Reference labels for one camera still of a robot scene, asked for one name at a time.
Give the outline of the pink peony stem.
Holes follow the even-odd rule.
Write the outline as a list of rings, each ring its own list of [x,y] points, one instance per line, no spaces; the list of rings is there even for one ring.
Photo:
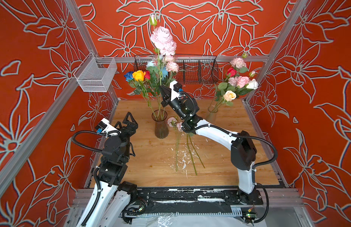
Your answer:
[[[175,171],[177,172],[178,170],[180,170],[180,163],[181,163],[180,146],[181,146],[182,137],[185,135],[186,153],[190,157],[190,161],[191,161],[194,173],[197,176],[198,171],[197,171],[196,164],[195,164],[195,158],[199,159],[203,168],[205,168],[205,165],[204,165],[204,163],[203,163],[203,161],[198,153],[197,147],[194,145],[194,143],[192,141],[193,134],[192,133],[185,133],[182,130],[181,121],[179,121],[178,118],[175,116],[169,117],[167,120],[167,124],[171,129],[173,129],[173,131],[175,133],[175,149],[174,149],[174,151],[175,151],[175,156],[174,156],[174,158],[175,158],[175,165],[174,165]]]
[[[162,109],[161,105],[161,93],[160,87],[162,85],[169,86],[173,77],[178,73],[179,66],[176,63],[176,58],[173,55],[161,55],[160,53],[155,56],[155,66],[154,66],[154,74],[156,77],[156,92],[158,94],[158,107],[159,114]]]
[[[161,55],[175,55],[177,49],[177,43],[173,39],[171,32],[168,28],[158,25],[158,20],[156,14],[151,14],[149,17],[149,23],[153,28],[150,41],[154,46],[154,56],[152,60],[155,59],[156,54]]]
[[[246,73],[248,68],[245,63],[245,59],[247,58],[247,53],[243,53],[241,57],[236,57],[230,61],[230,64],[233,69],[233,73],[230,74],[230,78],[238,77],[240,73]]]

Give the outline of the red rose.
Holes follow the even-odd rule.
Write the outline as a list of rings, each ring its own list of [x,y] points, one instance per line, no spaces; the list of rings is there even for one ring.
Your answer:
[[[148,106],[151,108],[152,113],[155,114],[155,109],[151,104],[151,100],[157,100],[158,94],[156,92],[156,76],[151,74],[149,71],[145,72],[143,85],[145,88],[145,98]]]

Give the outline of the pink rose stem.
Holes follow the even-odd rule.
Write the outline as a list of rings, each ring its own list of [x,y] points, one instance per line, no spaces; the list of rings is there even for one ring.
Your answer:
[[[251,90],[247,88],[247,85],[249,84],[250,79],[249,77],[244,77],[244,76],[239,76],[239,77],[231,77],[228,80],[228,84],[231,87],[234,87],[235,89],[233,90],[237,95],[243,96],[246,95],[248,92]]]

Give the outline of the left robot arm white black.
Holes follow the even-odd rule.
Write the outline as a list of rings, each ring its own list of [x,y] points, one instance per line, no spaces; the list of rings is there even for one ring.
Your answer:
[[[122,179],[131,156],[135,156],[131,136],[136,133],[138,123],[128,112],[122,122],[115,126],[107,119],[102,119],[89,134],[104,136],[106,141],[102,149],[93,148],[77,141],[76,137],[86,131],[76,132],[72,143],[84,149],[102,154],[100,165],[93,171],[95,188],[87,203],[78,227],[112,227],[120,214],[137,195],[137,186]]]

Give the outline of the peach rose stem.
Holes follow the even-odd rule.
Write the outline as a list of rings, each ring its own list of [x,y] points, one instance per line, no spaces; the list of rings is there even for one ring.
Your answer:
[[[214,101],[216,103],[214,105],[213,104],[210,105],[210,111],[212,113],[216,113],[218,109],[223,105],[232,106],[233,105],[232,101],[235,100],[236,98],[237,98],[237,94],[231,90],[227,91],[223,95],[216,96],[214,98]]]

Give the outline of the blue rose stem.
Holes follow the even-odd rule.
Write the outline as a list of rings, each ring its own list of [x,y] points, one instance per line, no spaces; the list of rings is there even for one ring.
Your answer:
[[[145,72],[146,71],[141,71],[141,70],[135,71],[135,72],[128,72],[124,75],[124,77],[125,77],[126,81],[128,82],[129,86],[131,88],[133,88],[134,94],[141,95],[143,97],[143,99],[146,101],[146,98],[144,95],[145,88],[143,85]]]

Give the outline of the yellow rose stem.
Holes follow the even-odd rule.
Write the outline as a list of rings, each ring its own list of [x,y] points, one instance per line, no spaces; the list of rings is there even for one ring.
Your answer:
[[[136,71],[132,74],[134,92],[141,95],[154,114],[151,97],[156,97],[156,81],[149,71]]]

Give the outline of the clear ribbed glass vase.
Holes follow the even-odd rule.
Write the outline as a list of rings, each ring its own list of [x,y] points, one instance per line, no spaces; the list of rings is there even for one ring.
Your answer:
[[[211,124],[214,124],[216,122],[216,119],[217,119],[217,113],[218,113],[218,109],[209,107],[208,114],[207,114],[205,120]]]

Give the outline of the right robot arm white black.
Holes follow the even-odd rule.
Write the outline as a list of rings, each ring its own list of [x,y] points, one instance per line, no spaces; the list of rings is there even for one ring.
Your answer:
[[[278,157],[275,146],[262,138],[249,135],[246,131],[234,132],[211,124],[197,115],[199,107],[194,98],[183,91],[182,86],[175,83],[171,87],[160,86],[163,107],[170,106],[183,121],[181,129],[211,139],[230,151],[231,163],[237,168],[239,183],[238,190],[244,195],[255,191],[256,168],[273,163]],[[273,150],[271,159],[256,163],[257,149],[253,141],[265,143]]]

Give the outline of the red rose stem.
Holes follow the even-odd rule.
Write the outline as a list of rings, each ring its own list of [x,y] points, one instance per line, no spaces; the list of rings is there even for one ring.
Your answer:
[[[238,82],[237,71],[234,68],[229,68],[226,72],[226,81],[230,86],[235,87]]]

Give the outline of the pale blue peony stem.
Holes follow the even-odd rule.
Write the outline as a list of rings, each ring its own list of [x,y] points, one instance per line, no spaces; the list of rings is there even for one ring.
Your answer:
[[[147,63],[146,70],[150,74],[150,79],[147,80],[147,83],[150,89],[150,93],[157,100],[157,117],[159,117],[161,115],[160,111],[162,109],[162,95],[160,91],[160,86],[167,85],[168,71],[166,70],[165,65],[162,62],[157,63],[157,61],[154,59]]]

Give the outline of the white rose stem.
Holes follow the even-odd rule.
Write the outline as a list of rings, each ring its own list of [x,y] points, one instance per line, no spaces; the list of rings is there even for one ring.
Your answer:
[[[258,87],[259,87],[258,82],[257,82],[256,79],[254,78],[254,76],[255,76],[256,74],[257,74],[256,71],[252,71],[251,73],[249,73],[249,76],[248,76],[249,79],[250,79],[250,82],[249,82],[249,84],[247,85],[247,88],[250,89],[251,91],[258,89]]]

